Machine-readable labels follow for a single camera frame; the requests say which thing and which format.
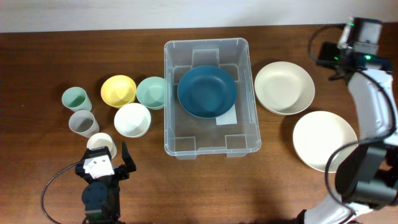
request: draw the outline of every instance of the plastic cup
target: plastic cup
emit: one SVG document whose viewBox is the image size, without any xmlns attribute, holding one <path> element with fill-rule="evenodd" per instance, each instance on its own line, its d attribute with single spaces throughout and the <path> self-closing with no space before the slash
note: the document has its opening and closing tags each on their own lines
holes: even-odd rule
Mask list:
<svg viewBox="0 0 398 224">
<path fill-rule="evenodd" d="M 138 101 L 151 110 L 164 107 L 164 79 L 149 77 L 144 79 L 137 88 Z"/>
<path fill-rule="evenodd" d="M 149 110 L 139 103 L 129 103 L 116 112 L 114 127 L 123 136 L 138 138 L 143 136 L 150 126 Z"/>
<path fill-rule="evenodd" d="M 94 115 L 89 111 L 77 111 L 69 119 L 69 128 L 86 138 L 92 137 L 100 131 Z"/>
<path fill-rule="evenodd" d="M 87 148 L 92 150 L 98 147 L 106 146 L 111 153 L 112 159 L 116 156 L 118 150 L 116 149 L 116 145 L 114 144 L 111 136 L 105 133 L 96 133 L 92 137 L 89 138 L 87 142 Z"/>
<path fill-rule="evenodd" d="M 80 87 L 71 87 L 62 95 L 62 104 L 72 111 L 87 110 L 91 111 L 93 105 L 84 89 Z"/>
<path fill-rule="evenodd" d="M 107 79 L 101 87 L 102 100 L 114 108 L 134 102 L 136 99 L 136 83 L 125 75 L 115 75 Z"/>
</svg>

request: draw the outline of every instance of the bowl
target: bowl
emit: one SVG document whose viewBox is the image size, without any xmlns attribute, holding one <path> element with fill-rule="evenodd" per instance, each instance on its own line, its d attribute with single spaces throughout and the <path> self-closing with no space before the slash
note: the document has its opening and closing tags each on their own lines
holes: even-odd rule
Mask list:
<svg viewBox="0 0 398 224">
<path fill-rule="evenodd" d="M 130 77 L 115 75 L 102 85 L 101 97 L 107 105 L 121 108 L 136 99 L 136 90 L 136 83 Z"/>
<path fill-rule="evenodd" d="M 322 172 L 329 157 L 339 147 L 354 141 L 357 141 L 357 137 L 347 121 L 326 111 L 306 114 L 293 130 L 294 149 L 299 158 L 306 165 Z M 336 172 L 355 148 L 356 145 L 339 152 L 332 160 L 329 172 Z"/>
<path fill-rule="evenodd" d="M 138 138 L 148 131 L 150 121 L 150 112 L 144 105 L 129 103 L 116 112 L 114 127 L 125 137 Z"/>
<path fill-rule="evenodd" d="M 151 110 L 164 107 L 164 79 L 149 77 L 144 79 L 137 87 L 138 101 Z"/>
<path fill-rule="evenodd" d="M 231 75 L 210 65 L 189 70 L 177 88 L 182 107 L 198 118 L 215 118 L 235 104 L 238 90 Z"/>
<path fill-rule="evenodd" d="M 290 62 L 274 62 L 263 67 L 257 74 L 254 90 L 263 107 L 280 115 L 307 109 L 315 96 L 311 76 Z"/>
</svg>

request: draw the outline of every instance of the clear plastic bin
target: clear plastic bin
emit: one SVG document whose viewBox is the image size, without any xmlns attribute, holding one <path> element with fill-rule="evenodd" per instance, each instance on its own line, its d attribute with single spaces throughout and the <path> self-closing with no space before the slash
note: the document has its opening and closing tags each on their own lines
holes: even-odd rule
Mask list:
<svg viewBox="0 0 398 224">
<path fill-rule="evenodd" d="M 238 98 L 235 112 L 227 117 L 227 124 L 219 124 L 217 118 L 196 118 L 186 112 L 178 100 L 180 79 L 187 71 L 201 65 L 220 67 L 235 80 Z M 164 70 L 164 144 L 169 155 L 178 159 L 219 153 L 242 157 L 260 149 L 249 45 L 245 39 L 169 41 L 164 48 Z"/>
</svg>

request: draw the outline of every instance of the wooden surface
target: wooden surface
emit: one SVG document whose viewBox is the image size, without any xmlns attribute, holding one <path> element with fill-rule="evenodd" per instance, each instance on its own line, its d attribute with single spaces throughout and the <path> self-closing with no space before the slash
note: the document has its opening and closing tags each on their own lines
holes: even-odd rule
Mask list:
<svg viewBox="0 0 398 224">
<path fill-rule="evenodd" d="M 84 88 L 102 132 L 120 149 L 125 140 L 137 172 L 121 186 L 121 220 L 126 223 L 249 223 L 290 219 L 320 203 L 326 195 L 323 173 L 296 156 L 292 130 L 305 114 L 331 111 L 358 133 L 353 101 L 343 82 L 329 82 L 331 70 L 315 65 L 307 41 L 319 26 L 218 29 L 119 30 L 0 35 L 0 214 L 1 223 L 50 223 L 40 210 L 40 193 L 56 172 L 79 160 L 87 138 L 69 130 L 72 112 L 61 104 L 71 86 Z M 398 24 L 385 25 L 379 55 L 398 68 Z M 315 41 L 337 41 L 326 32 Z M 123 138 L 113 126 L 116 109 L 100 97 L 110 75 L 140 82 L 164 75 L 164 44 L 169 40 L 243 37 L 249 42 L 253 77 L 275 61 L 293 62 L 312 76 L 311 107 L 279 116 L 257 102 L 262 147 L 242 158 L 224 154 L 179 161 L 164 151 L 164 112 L 151 111 L 152 126 L 138 139 Z M 398 96 L 398 85 L 394 83 Z M 122 163 L 120 151 L 113 161 Z M 48 189 L 45 205 L 61 223 L 81 223 L 80 200 L 86 182 L 68 171 Z M 365 223 L 394 223 L 398 208 L 359 218 Z"/>
</svg>

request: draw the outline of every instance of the mint green cup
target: mint green cup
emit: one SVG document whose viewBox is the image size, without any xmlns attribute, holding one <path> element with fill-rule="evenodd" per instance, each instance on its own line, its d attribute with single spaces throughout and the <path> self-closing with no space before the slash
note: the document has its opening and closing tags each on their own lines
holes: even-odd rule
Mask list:
<svg viewBox="0 0 398 224">
<path fill-rule="evenodd" d="M 137 99 L 146 108 L 159 110 L 164 107 L 164 79 L 149 77 L 137 87 Z"/>
<path fill-rule="evenodd" d="M 71 87 L 62 95 L 62 104 L 74 112 L 86 110 L 91 111 L 93 105 L 86 91 L 80 87 Z"/>
</svg>

